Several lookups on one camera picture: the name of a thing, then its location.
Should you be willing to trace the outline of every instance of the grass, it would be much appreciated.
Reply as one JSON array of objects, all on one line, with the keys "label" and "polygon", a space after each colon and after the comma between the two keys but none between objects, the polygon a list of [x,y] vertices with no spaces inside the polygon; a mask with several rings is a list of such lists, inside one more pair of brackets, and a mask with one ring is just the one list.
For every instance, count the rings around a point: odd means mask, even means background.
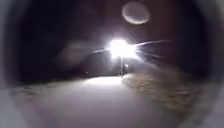
[{"label": "grass", "polygon": [[158,101],[164,108],[185,119],[192,111],[202,86],[181,80],[177,70],[162,74],[129,74],[123,82],[129,87]]}]

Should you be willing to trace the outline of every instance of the ground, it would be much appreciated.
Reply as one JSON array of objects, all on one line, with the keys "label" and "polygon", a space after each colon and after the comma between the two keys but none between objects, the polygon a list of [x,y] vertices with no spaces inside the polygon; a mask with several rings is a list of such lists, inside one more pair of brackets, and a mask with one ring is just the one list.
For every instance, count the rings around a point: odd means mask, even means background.
[{"label": "ground", "polygon": [[120,77],[32,86],[12,94],[30,128],[175,128],[180,123]]}]

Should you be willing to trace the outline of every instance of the peephole view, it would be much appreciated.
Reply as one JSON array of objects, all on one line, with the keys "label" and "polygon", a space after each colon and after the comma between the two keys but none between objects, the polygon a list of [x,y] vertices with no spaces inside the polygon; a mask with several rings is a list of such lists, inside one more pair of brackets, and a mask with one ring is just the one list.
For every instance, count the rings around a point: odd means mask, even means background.
[{"label": "peephole view", "polygon": [[203,3],[13,1],[3,63],[19,120],[27,128],[198,128],[224,62],[222,36],[212,33],[219,15]]}]

